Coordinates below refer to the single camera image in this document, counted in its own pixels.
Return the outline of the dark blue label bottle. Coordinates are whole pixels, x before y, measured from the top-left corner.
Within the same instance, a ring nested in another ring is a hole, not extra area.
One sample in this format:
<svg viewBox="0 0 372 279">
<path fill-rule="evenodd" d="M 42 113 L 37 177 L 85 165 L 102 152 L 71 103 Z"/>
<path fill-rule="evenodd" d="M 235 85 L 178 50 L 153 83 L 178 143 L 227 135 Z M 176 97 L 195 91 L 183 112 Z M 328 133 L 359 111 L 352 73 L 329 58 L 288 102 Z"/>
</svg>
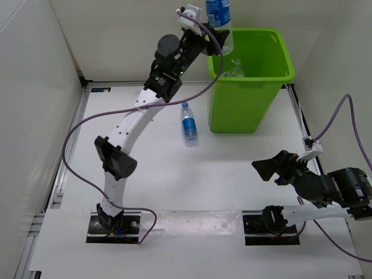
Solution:
<svg viewBox="0 0 372 279">
<path fill-rule="evenodd" d="M 208 23 L 216 31 L 229 31 L 222 47 L 223 55 L 229 55 L 234 50 L 233 28 L 230 13 L 229 0 L 207 0 L 205 1 Z"/>
</svg>

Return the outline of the green label clear bottle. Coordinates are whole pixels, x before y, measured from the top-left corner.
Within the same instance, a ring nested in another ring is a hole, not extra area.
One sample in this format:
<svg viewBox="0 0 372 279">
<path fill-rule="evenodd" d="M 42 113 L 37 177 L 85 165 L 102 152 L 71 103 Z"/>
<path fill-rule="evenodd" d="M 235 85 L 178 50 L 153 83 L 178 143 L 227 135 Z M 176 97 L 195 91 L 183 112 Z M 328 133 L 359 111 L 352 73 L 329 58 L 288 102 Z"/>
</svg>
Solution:
<svg viewBox="0 0 372 279">
<path fill-rule="evenodd" d="M 222 77 L 237 77 L 237 78 L 243 78 L 245 77 L 244 70 L 239 66 L 231 67 L 229 70 L 225 71 L 222 74 Z"/>
</svg>

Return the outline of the blue label water bottle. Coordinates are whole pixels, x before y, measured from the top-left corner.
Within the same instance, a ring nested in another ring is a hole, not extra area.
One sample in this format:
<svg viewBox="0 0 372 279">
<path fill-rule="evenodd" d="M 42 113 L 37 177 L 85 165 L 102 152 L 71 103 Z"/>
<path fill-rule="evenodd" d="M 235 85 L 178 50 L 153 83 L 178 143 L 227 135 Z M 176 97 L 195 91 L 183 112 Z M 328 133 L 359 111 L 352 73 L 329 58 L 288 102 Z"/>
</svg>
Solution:
<svg viewBox="0 0 372 279">
<path fill-rule="evenodd" d="M 198 131 L 193 111 L 187 102 L 181 104 L 181 126 L 186 146 L 198 145 Z"/>
</svg>

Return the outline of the clear crinkled plastic bottle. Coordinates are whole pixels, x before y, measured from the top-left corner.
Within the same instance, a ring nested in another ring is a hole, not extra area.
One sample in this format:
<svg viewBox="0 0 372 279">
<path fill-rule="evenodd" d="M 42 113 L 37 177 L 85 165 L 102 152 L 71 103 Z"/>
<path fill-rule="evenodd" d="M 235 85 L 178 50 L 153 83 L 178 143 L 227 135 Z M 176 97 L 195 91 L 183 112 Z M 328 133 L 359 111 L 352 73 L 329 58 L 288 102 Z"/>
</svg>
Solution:
<svg viewBox="0 0 372 279">
<path fill-rule="evenodd" d="M 240 58 L 233 57 L 233 58 L 231 58 L 231 64 L 232 64 L 233 67 L 241 67 L 242 62 L 241 62 Z"/>
</svg>

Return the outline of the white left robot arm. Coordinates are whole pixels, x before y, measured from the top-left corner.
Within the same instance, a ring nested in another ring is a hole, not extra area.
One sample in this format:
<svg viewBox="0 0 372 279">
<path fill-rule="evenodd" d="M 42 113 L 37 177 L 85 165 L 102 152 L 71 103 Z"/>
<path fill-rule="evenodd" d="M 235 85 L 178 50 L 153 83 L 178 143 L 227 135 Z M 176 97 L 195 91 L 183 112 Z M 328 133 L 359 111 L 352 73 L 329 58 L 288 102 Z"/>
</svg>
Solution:
<svg viewBox="0 0 372 279">
<path fill-rule="evenodd" d="M 134 104 L 134 111 L 126 113 L 120 124 L 107 136 L 95 139 L 105 172 L 105 196 L 96 209 L 101 226 L 109 232 L 119 231 L 122 226 L 126 179 L 137 166 L 137 161 L 130 157 L 136 140 L 180 89 L 181 76 L 199 54 L 211 56 L 218 53 L 203 31 L 184 29 L 183 32 L 181 38 L 168 34 L 159 40 L 155 60 Z"/>
</svg>

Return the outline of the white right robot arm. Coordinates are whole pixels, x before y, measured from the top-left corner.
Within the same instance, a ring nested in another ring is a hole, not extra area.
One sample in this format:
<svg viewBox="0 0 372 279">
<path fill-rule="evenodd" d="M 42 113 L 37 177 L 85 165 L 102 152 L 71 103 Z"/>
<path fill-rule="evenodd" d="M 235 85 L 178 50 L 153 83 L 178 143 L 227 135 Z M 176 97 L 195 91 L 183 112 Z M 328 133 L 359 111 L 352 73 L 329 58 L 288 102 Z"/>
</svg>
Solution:
<svg viewBox="0 0 372 279">
<path fill-rule="evenodd" d="M 263 181 L 277 174 L 277 185 L 293 186 L 298 197 L 312 204 L 266 206 L 261 218 L 264 230 L 273 233 L 301 222 L 332 217 L 371 219 L 371 184 L 363 170 L 348 167 L 317 175 L 307 163 L 304 156 L 285 150 L 271 159 L 252 163 Z"/>
</svg>

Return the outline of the green plastic bin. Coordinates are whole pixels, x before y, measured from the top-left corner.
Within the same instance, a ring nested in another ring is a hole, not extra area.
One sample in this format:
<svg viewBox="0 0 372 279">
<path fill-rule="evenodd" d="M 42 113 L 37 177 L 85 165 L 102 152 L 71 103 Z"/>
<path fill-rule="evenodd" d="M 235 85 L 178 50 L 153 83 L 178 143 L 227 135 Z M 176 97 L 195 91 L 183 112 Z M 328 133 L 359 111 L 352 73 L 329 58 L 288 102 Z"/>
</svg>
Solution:
<svg viewBox="0 0 372 279">
<path fill-rule="evenodd" d="M 243 77 L 220 76 L 212 87 L 209 128 L 213 133 L 254 133 L 282 85 L 295 77 L 282 34 L 273 28 L 235 28 L 234 50 L 224 58 L 210 56 L 210 78 L 242 62 Z"/>
</svg>

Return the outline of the small blue sticker label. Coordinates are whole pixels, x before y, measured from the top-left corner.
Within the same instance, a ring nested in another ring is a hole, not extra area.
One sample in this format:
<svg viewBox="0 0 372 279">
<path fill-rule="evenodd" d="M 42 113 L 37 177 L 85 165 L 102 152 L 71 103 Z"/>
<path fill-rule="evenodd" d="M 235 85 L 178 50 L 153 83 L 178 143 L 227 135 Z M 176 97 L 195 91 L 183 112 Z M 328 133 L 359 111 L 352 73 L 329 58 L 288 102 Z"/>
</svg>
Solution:
<svg viewBox="0 0 372 279">
<path fill-rule="evenodd" d="M 91 88 L 91 92 L 110 92 L 111 88 L 110 87 L 95 87 Z"/>
</svg>

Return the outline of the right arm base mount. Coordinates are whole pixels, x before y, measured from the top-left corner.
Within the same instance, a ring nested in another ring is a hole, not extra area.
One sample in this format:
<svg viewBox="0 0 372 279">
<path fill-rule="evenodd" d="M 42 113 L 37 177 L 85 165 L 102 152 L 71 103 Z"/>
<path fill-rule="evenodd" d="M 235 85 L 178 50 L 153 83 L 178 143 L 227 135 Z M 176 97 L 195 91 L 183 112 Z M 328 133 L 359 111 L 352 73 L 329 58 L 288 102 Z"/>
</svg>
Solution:
<svg viewBox="0 0 372 279">
<path fill-rule="evenodd" d="M 266 228 L 260 211 L 243 211 L 242 220 L 246 246 L 300 245 L 296 225 L 284 228 Z"/>
</svg>

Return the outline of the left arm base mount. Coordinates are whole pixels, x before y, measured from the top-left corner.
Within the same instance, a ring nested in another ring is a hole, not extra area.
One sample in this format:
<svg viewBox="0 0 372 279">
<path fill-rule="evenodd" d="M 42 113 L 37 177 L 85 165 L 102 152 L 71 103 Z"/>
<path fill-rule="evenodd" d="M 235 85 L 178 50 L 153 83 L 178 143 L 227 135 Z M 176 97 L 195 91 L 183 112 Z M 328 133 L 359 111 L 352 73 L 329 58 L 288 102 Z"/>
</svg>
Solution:
<svg viewBox="0 0 372 279">
<path fill-rule="evenodd" d="M 97 212 L 92 212 L 86 236 L 89 244 L 136 244 L 140 234 L 140 212 L 124 213 L 114 229 L 101 226 Z"/>
</svg>

